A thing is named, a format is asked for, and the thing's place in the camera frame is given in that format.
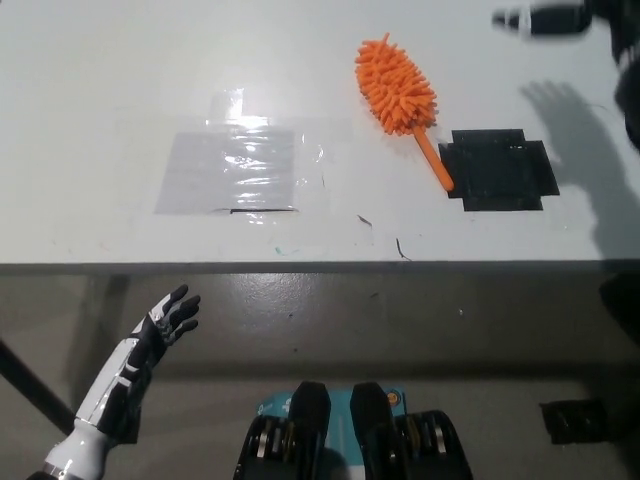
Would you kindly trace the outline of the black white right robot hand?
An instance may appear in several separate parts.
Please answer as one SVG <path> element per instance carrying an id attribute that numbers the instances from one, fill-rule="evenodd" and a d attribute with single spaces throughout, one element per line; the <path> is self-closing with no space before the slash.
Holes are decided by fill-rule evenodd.
<path id="1" fill-rule="evenodd" d="M 566 37 L 585 33 L 595 20 L 610 30 L 611 53 L 619 73 L 615 103 L 629 140 L 639 146 L 639 3 L 556 1 L 494 10 L 491 22 L 524 37 Z"/>

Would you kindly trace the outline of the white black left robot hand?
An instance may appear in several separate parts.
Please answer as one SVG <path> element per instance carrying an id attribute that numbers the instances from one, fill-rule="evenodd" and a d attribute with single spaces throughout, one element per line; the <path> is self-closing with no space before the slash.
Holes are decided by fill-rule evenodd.
<path id="1" fill-rule="evenodd" d="M 198 326 L 201 297 L 187 294 L 182 285 L 164 296 L 117 344 L 76 411 L 71 433 L 44 460 L 46 479 L 101 479 L 111 450 L 137 441 L 153 370 Z"/>

